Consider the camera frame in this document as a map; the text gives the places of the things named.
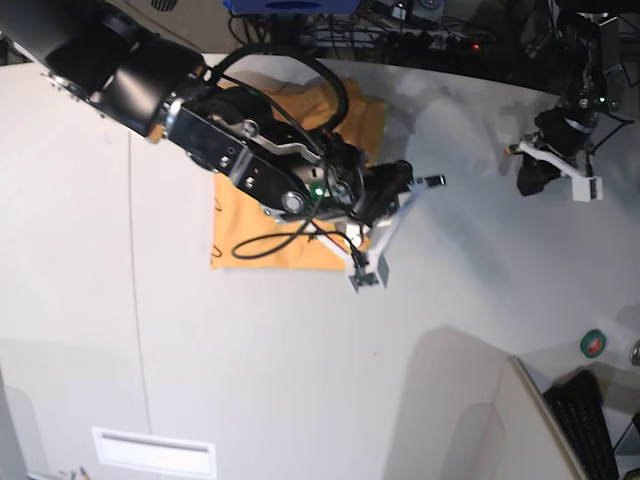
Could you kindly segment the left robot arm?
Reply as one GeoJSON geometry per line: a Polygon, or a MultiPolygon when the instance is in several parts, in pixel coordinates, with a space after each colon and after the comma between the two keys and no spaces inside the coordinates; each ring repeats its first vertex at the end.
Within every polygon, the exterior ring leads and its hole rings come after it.
{"type": "Polygon", "coordinates": [[[637,13],[635,1],[559,1],[555,21],[564,89],[556,104],[534,118],[535,130],[505,148],[519,156],[516,186],[521,196],[540,194],[562,177],[571,184],[572,199],[590,202],[603,198],[603,180],[594,173],[592,160],[601,148],[592,134],[606,115],[621,130],[632,122],[612,113],[604,60],[602,23],[607,18],[637,13]]]}

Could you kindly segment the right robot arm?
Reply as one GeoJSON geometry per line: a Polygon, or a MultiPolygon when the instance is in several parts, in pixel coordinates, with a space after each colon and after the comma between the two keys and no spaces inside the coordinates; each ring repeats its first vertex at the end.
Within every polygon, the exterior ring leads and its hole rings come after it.
{"type": "Polygon", "coordinates": [[[369,165],[338,128],[349,112],[345,83],[315,58],[271,45],[241,47],[215,65],[152,32],[106,1],[5,1],[1,31],[42,65],[49,81],[150,140],[180,147],[224,175],[290,233],[271,233],[272,256],[302,236],[345,221],[360,230],[402,219],[404,193],[443,186],[398,160],[369,165]],[[254,54],[295,60],[327,83],[336,101],[306,128],[281,104],[228,71],[254,54]]]}

